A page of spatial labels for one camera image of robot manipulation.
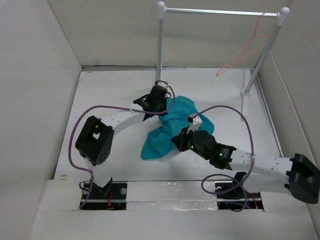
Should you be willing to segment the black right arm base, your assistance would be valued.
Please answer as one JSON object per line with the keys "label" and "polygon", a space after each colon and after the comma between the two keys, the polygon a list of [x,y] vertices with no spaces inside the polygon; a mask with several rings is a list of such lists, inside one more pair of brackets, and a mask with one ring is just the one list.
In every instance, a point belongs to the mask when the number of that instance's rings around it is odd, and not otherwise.
{"label": "black right arm base", "polygon": [[[215,188],[218,192],[227,190],[233,185],[236,185],[235,181],[216,181]],[[264,205],[260,192],[249,193],[246,192],[247,203],[245,210],[263,210]],[[217,196],[217,208],[218,210],[231,210],[239,211],[245,203],[245,195],[240,187],[221,195]]]}

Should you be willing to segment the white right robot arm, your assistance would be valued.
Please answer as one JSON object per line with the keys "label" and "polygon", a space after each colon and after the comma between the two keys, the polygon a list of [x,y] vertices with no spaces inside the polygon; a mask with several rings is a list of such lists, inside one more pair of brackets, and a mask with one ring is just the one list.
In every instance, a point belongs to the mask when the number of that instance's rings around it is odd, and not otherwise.
{"label": "white right robot arm", "polygon": [[171,138],[178,151],[193,151],[217,169],[235,171],[232,183],[222,186],[218,197],[238,200],[246,193],[281,193],[306,204],[317,204],[320,170],[303,154],[294,157],[252,156],[233,146],[218,143],[206,130],[188,131]]}

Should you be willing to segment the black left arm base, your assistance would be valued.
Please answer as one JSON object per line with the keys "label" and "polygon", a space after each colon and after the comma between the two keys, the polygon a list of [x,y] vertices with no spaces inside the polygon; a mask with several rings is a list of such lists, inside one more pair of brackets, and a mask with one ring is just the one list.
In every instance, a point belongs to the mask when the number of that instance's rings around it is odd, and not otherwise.
{"label": "black left arm base", "polygon": [[127,209],[128,182],[126,181],[114,181],[107,186],[105,193],[101,193],[93,186],[89,194],[89,181],[80,182],[79,188],[82,190],[79,203],[81,210],[122,211]]}

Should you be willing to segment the white clothes rack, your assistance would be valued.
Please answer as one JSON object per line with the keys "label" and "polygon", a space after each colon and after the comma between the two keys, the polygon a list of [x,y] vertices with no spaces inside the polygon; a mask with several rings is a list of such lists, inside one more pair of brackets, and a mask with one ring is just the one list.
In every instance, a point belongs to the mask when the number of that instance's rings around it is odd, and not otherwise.
{"label": "white clothes rack", "polygon": [[252,87],[276,36],[290,13],[278,11],[198,9],[156,4],[157,42],[155,80],[162,67],[217,68],[216,77],[231,68],[243,68],[236,95],[247,115]]}

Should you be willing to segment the teal t shirt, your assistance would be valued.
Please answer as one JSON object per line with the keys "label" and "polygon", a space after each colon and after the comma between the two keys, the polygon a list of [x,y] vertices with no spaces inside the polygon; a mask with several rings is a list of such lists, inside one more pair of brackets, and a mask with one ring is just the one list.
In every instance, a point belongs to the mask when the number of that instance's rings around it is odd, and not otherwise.
{"label": "teal t shirt", "polygon": [[180,134],[182,128],[188,127],[188,117],[197,114],[198,110],[194,101],[185,97],[177,96],[175,102],[170,98],[167,106],[172,107],[164,116],[159,116],[161,126],[147,134],[140,158],[142,160],[155,160],[169,154],[176,148],[171,138]]}

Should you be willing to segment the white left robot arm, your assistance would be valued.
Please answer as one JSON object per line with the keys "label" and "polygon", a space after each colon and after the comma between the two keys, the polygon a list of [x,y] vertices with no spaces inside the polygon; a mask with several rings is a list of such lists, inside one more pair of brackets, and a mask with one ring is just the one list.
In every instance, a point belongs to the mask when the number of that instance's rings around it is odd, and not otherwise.
{"label": "white left robot arm", "polygon": [[75,141],[75,148],[86,159],[92,172],[95,194],[107,198],[111,194],[112,177],[107,167],[115,135],[124,129],[153,116],[164,116],[167,110],[168,83],[156,81],[150,93],[134,100],[129,107],[116,108],[118,112],[103,118],[90,116]]}

